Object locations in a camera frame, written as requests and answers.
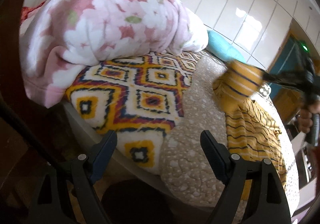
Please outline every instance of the person's hand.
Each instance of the person's hand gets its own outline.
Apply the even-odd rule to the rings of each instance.
[[[308,109],[303,108],[300,110],[300,117],[298,117],[299,130],[304,133],[310,132],[312,126],[311,116],[312,114],[320,113],[320,101],[316,101],[314,104],[308,106]]]

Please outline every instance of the tiled wall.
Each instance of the tiled wall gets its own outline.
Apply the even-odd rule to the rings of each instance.
[[[320,14],[309,0],[181,0],[247,62],[267,69],[295,18],[320,51]]]

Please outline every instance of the geometric patterned blanket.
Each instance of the geometric patterned blanket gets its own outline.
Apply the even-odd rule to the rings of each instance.
[[[77,76],[66,98],[98,134],[116,131],[123,155],[159,174],[163,139],[183,117],[182,94],[203,55],[216,60],[201,51],[102,61]]]

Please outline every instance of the screw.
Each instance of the screw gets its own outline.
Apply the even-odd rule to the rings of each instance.
[[[271,161],[270,161],[270,159],[268,159],[268,158],[263,159],[263,162],[264,162],[265,164],[271,164]]]
[[[240,155],[238,155],[238,154],[232,154],[232,155],[231,155],[231,158],[232,158],[233,160],[239,160],[239,159],[240,159]]]
[[[78,156],[78,160],[80,160],[80,161],[82,161],[82,160],[84,160],[86,158],[87,158],[87,156],[84,155],[84,154],[81,154],[81,155]]]

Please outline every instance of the striped garment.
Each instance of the striped garment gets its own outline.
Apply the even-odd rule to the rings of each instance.
[[[285,189],[286,168],[275,120],[249,96],[263,83],[263,70],[233,61],[228,70],[213,83],[218,103],[226,116],[228,148],[249,161],[269,158]],[[251,181],[246,181],[242,199],[249,197]]]

